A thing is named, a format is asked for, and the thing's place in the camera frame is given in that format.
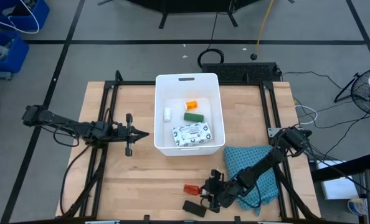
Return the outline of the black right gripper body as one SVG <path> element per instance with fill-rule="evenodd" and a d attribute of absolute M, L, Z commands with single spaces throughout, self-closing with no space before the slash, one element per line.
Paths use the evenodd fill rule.
<path fill-rule="evenodd" d="M 219 213 L 221 207 L 228 208 L 233 204 L 237 198 L 237 188 L 232 182 L 226 182 L 224 174 L 215 169 L 211 170 L 208 180 L 215 180 L 217 183 L 215 191 L 207 191 L 208 195 L 214 196 L 216 200 L 215 205 L 209 204 L 209 210 Z"/>

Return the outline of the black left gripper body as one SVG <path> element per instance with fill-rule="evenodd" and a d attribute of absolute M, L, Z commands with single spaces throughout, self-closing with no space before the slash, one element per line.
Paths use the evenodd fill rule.
<path fill-rule="evenodd" d="M 126 126 L 122 123 L 117 123 L 115 128 L 115 140 L 116 142 L 126 142 L 125 147 L 125 156 L 132 156 L 132 149 L 131 149 L 131 125 L 132 125 L 133 117 L 131 114 L 126 114 Z"/>

